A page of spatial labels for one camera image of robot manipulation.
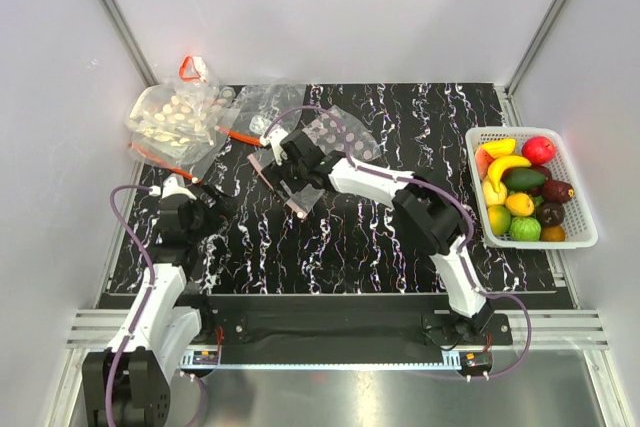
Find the red apple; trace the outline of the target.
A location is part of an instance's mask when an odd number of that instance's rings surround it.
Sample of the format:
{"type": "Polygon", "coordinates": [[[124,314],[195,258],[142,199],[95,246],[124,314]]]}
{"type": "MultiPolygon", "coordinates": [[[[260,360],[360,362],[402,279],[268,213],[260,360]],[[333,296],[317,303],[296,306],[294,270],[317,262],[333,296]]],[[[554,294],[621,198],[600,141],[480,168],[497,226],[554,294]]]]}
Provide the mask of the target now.
{"type": "Polygon", "coordinates": [[[521,149],[521,155],[533,165],[550,162],[556,154],[555,144],[545,136],[536,136],[527,140],[521,149]]]}

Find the small connector box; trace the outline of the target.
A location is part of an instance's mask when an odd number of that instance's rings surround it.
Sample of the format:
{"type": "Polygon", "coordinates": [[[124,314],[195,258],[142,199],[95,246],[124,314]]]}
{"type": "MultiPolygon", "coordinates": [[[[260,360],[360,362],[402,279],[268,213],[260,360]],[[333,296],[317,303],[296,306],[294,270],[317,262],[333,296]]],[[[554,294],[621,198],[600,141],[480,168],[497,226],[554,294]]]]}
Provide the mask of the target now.
{"type": "Polygon", "coordinates": [[[220,363],[220,351],[218,349],[194,350],[192,364],[194,366],[214,366],[220,363]]]}
{"type": "Polygon", "coordinates": [[[493,354],[490,351],[467,352],[461,358],[461,366],[467,370],[490,372],[493,366],[493,354]]]}

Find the yellow orange mango slice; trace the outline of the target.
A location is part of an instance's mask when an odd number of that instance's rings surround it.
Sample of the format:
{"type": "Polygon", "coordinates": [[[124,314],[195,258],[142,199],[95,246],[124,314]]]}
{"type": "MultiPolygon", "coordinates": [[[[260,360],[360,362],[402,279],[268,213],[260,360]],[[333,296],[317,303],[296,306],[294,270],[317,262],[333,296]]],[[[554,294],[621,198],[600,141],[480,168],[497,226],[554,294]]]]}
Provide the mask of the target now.
{"type": "Polygon", "coordinates": [[[493,159],[512,155],[517,147],[517,141],[514,138],[503,138],[482,144],[479,149],[484,151],[493,159]]]}

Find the yellow lemon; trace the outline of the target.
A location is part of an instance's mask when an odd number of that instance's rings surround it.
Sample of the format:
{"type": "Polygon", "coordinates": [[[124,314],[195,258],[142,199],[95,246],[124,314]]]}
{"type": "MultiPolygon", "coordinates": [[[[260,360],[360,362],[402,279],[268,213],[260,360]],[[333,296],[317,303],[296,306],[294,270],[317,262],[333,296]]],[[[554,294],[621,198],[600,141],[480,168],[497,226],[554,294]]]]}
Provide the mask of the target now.
{"type": "Polygon", "coordinates": [[[486,177],[482,182],[482,192],[487,207],[504,205],[508,197],[508,189],[505,184],[499,182],[498,190],[495,190],[489,177],[486,177]]]}

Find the clear zip bag orange zipper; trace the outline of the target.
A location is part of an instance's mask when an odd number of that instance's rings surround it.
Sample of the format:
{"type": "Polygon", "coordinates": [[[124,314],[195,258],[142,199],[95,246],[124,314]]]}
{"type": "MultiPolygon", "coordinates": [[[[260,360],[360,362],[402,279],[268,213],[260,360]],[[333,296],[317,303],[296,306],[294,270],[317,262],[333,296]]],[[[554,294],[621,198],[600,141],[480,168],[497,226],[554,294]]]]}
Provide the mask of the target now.
{"type": "Polygon", "coordinates": [[[288,113],[304,104],[305,84],[256,84],[242,87],[233,98],[215,131],[233,140],[262,147],[261,138],[278,129],[290,132],[301,112],[288,113]]]}

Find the watermelon slice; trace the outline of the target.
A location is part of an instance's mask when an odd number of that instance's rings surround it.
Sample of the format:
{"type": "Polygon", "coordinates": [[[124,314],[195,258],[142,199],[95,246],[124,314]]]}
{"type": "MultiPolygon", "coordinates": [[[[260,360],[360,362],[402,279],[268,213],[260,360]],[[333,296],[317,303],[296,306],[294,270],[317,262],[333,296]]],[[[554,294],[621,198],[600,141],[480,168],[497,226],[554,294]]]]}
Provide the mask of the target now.
{"type": "Polygon", "coordinates": [[[483,147],[478,147],[476,149],[474,158],[478,177],[483,181],[488,174],[488,169],[493,163],[494,158],[483,147]]]}

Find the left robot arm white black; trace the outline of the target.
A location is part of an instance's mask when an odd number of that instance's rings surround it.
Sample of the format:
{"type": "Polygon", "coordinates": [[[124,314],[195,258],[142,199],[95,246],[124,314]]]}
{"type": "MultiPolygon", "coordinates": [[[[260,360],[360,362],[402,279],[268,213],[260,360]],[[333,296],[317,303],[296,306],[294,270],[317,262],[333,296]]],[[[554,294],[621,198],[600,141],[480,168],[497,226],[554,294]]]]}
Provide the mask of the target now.
{"type": "Polygon", "coordinates": [[[163,426],[170,383],[187,346],[215,333],[206,300],[185,294],[198,261],[198,245],[222,224],[216,213],[183,187],[159,190],[159,217],[143,282],[124,324],[82,365],[87,421],[91,426],[163,426]]]}

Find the green yellow orange fruit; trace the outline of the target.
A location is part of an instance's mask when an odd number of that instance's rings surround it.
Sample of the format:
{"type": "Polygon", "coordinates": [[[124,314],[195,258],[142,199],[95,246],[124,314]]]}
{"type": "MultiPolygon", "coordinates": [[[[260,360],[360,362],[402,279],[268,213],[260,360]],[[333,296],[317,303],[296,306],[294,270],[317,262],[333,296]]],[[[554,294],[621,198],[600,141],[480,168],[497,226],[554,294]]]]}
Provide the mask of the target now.
{"type": "Polygon", "coordinates": [[[504,205],[491,205],[487,209],[489,225],[494,236],[499,237],[509,232],[512,216],[504,205]]]}

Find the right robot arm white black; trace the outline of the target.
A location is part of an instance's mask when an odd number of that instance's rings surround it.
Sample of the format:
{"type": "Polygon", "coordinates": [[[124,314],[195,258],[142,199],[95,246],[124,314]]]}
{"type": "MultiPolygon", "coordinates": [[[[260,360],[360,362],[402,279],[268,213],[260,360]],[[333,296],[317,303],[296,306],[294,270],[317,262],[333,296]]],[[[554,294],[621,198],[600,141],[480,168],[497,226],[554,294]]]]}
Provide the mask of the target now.
{"type": "Polygon", "coordinates": [[[325,153],[302,130],[278,128],[260,142],[274,156],[266,168],[272,189],[298,193],[310,186],[390,208],[398,235],[431,258],[444,282],[451,311],[445,326],[470,344],[488,334],[494,309],[471,271],[466,248],[472,221],[451,194],[415,172],[374,166],[345,151],[325,153]]]}

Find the left aluminium frame post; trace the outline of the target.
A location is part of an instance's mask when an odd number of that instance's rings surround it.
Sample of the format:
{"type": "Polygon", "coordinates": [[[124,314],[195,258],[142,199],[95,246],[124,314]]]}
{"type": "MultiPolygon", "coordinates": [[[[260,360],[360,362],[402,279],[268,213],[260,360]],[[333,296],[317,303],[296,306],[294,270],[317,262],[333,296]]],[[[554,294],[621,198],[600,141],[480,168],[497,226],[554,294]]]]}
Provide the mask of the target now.
{"type": "Polygon", "coordinates": [[[98,0],[109,22],[118,36],[123,48],[131,60],[136,72],[145,86],[158,83],[146,56],[141,49],[127,19],[125,18],[117,0],[98,0]]]}

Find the yellow banana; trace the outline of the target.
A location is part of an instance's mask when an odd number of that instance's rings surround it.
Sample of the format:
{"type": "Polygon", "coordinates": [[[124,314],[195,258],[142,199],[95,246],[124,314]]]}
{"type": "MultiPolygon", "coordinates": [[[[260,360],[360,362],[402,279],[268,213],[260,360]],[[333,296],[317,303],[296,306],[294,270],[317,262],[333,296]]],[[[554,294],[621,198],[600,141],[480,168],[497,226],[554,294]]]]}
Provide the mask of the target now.
{"type": "Polygon", "coordinates": [[[488,167],[486,180],[490,183],[493,191],[500,191],[501,179],[506,170],[511,168],[525,167],[532,165],[531,161],[520,155],[507,155],[494,160],[488,167]]]}

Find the pile of dotted zip bags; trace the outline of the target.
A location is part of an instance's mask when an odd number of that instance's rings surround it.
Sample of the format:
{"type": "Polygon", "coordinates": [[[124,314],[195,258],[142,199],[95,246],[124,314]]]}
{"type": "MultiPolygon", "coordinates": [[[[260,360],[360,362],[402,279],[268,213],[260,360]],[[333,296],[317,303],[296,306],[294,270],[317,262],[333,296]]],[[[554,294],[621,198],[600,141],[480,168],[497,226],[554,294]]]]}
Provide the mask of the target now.
{"type": "Polygon", "coordinates": [[[125,119],[129,153],[202,180],[239,114],[234,98],[232,87],[203,82],[174,81],[145,89],[125,119]]]}

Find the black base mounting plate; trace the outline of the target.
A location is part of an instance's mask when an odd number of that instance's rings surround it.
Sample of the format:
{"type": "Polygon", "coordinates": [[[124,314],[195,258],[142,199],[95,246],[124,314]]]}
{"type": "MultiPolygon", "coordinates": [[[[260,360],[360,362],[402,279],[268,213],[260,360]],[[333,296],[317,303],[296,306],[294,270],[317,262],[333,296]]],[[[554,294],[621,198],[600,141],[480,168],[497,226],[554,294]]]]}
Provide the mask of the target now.
{"type": "Polygon", "coordinates": [[[491,304],[477,318],[453,312],[443,294],[221,295],[182,294],[178,307],[203,316],[202,341],[220,327],[229,344],[275,340],[403,339],[438,345],[511,346],[506,315],[491,304]]]}

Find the clear dotted zip bag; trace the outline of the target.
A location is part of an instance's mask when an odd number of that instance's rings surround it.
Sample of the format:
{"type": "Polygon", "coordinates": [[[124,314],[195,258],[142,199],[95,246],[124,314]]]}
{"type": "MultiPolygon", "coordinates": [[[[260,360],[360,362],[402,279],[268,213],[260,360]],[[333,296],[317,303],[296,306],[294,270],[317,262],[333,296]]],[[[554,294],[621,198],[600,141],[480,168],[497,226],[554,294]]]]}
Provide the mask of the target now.
{"type": "MultiPolygon", "coordinates": [[[[378,143],[364,124],[337,106],[326,112],[318,112],[316,118],[308,125],[295,127],[287,132],[290,134],[294,130],[304,131],[325,153],[331,154],[332,159],[339,159],[347,153],[354,160],[371,162],[381,156],[378,143]]],[[[323,187],[306,185],[297,193],[276,192],[264,177],[264,168],[272,166],[274,162],[271,147],[263,147],[262,150],[250,154],[248,160],[267,187],[300,219],[306,218],[328,191],[323,187]]]]}

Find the aluminium frame post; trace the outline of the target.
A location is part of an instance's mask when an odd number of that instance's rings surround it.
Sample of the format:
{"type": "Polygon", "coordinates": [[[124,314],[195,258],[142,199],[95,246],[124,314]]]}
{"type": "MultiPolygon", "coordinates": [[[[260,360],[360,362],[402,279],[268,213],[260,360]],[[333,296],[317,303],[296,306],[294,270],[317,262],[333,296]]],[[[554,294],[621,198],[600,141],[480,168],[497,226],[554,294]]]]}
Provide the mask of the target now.
{"type": "Polygon", "coordinates": [[[136,72],[145,86],[158,83],[146,56],[141,49],[127,19],[125,18],[117,0],[98,0],[109,22],[118,36],[123,48],[131,60],[136,72]]]}
{"type": "Polygon", "coordinates": [[[517,92],[569,1],[551,1],[513,75],[504,86],[504,91],[508,98],[513,97],[517,92]]]}

